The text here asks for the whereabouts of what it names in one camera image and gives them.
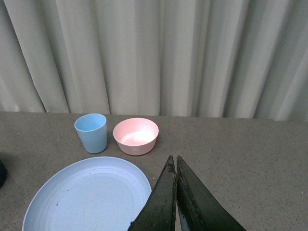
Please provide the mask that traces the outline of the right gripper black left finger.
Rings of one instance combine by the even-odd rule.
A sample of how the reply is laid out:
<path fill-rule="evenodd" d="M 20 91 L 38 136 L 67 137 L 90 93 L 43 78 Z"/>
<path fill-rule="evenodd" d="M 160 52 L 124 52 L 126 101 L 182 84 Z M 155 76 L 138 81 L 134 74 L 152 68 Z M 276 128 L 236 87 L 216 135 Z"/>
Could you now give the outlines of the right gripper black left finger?
<path fill-rule="evenodd" d="M 173 231 L 176 220 L 177 174 L 169 156 L 145 206 L 130 231 Z"/>

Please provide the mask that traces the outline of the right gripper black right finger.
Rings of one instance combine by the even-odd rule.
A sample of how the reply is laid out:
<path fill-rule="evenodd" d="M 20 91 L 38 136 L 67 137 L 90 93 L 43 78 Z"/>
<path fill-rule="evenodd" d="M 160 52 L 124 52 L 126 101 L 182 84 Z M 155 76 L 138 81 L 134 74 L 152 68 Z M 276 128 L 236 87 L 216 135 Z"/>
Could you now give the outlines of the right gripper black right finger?
<path fill-rule="evenodd" d="M 181 156 L 177 157 L 177 202 L 183 231 L 244 231 L 196 176 Z"/>

